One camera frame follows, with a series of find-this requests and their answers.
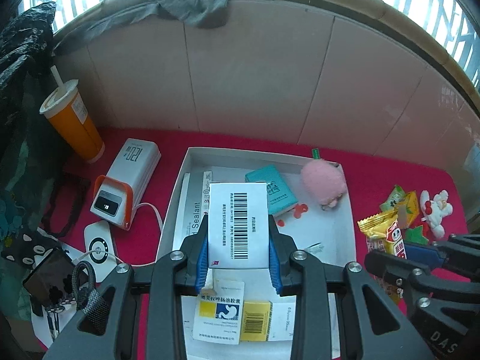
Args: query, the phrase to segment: white wall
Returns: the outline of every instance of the white wall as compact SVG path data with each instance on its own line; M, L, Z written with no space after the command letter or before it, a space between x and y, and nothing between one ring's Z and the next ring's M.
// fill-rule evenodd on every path
M480 120L419 56L305 5L232 0L226 26L156 18L57 58L99 126L218 132L439 167L480 206Z

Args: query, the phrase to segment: orange cup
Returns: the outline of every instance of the orange cup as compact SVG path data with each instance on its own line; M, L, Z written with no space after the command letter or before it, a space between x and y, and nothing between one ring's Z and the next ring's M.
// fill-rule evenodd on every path
M88 115L77 89L78 80L72 79L54 90L40 107L55 130L89 164L97 161L105 151L105 144Z

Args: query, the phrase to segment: yellow label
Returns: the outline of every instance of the yellow label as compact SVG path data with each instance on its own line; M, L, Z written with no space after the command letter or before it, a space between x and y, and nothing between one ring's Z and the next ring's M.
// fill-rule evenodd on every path
M201 317L215 318L215 311L217 310L217 304L213 302L200 301L199 315Z
M240 341L266 341L270 302L244 302Z

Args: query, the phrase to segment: wireless charger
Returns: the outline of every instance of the wireless charger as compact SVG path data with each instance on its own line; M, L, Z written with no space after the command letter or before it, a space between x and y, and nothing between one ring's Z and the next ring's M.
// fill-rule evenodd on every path
M84 260L92 264L97 282L101 282L117 266L117 260L114 257L117 251L110 234L110 225L107 221L92 223L85 228L83 234L86 251L95 251Z

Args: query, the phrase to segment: phone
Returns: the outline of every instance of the phone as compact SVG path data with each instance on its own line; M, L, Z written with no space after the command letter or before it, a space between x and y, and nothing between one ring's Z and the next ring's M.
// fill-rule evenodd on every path
M62 249L53 249L50 254L23 281L23 287L46 309L58 305L73 296L71 275L75 265ZM80 271L79 285L88 281Z

